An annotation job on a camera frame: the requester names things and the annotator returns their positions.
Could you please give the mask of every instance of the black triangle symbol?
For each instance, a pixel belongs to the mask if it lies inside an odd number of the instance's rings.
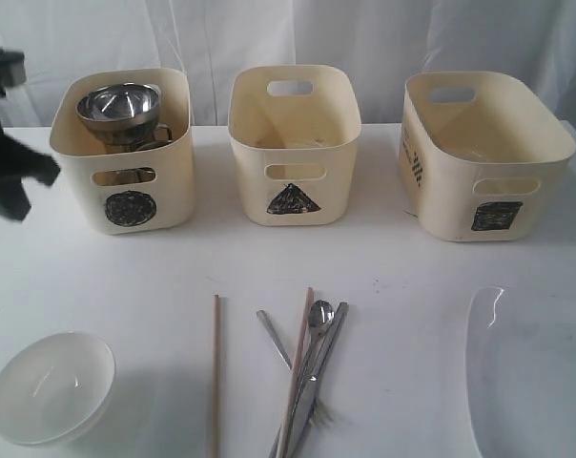
[[[320,210],[321,208],[293,183],[290,183],[275,196],[267,207],[267,213],[271,215],[298,215]]]

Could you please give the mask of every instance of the wooden chopstick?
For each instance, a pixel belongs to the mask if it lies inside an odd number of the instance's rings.
[[[303,347],[305,342],[305,332],[307,331],[307,317],[309,316],[309,309],[311,308],[312,303],[314,303],[314,290],[307,288],[307,299],[305,301],[303,317],[300,321],[300,330],[298,332],[297,351],[295,351],[295,357],[292,359],[292,372],[290,374],[288,405],[286,406],[286,411],[284,413],[284,421],[281,424],[278,441],[278,453],[276,454],[276,458],[283,458],[286,454],[286,447],[288,445],[287,439],[289,439],[287,437],[288,429],[290,428],[289,422],[290,417],[292,416],[292,406],[295,401],[295,396],[297,395],[298,372],[300,371],[300,363],[302,360]]]
[[[214,362],[212,374],[212,458],[220,457],[220,297],[214,296]]]

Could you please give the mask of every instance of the black marker drawing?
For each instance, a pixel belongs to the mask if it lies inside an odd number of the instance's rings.
[[[298,215],[318,212],[319,210],[321,209],[318,205],[293,183],[290,183],[275,196],[267,207],[267,213],[271,215]]]
[[[104,205],[106,218],[117,226],[133,227],[150,221],[156,215],[154,199],[137,191],[113,194]]]
[[[510,229],[523,202],[487,202],[477,207],[472,221],[473,231],[502,231]]]

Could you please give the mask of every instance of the white bowl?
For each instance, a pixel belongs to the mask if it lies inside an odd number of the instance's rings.
[[[116,371],[110,348],[79,332],[25,348],[0,372],[0,436],[19,446],[65,443],[103,415]]]

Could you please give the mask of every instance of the plastic storage bin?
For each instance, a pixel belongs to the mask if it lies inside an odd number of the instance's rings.
[[[401,176],[421,225],[440,239],[528,234],[575,149],[511,76],[423,73],[406,83]]]
[[[271,83],[311,84],[272,95]],[[347,207],[361,122],[347,75],[321,65],[259,67],[233,88],[229,133],[241,202],[267,226],[326,224]]]
[[[87,131],[76,114],[78,101],[97,88],[125,82],[160,88],[160,122],[172,129],[174,142],[149,151],[108,154],[106,146]],[[182,72],[99,73],[74,82],[52,123],[51,147],[87,220],[100,232],[121,234],[174,226],[195,209],[190,95]],[[104,178],[104,173],[136,169],[154,179],[108,185]]]

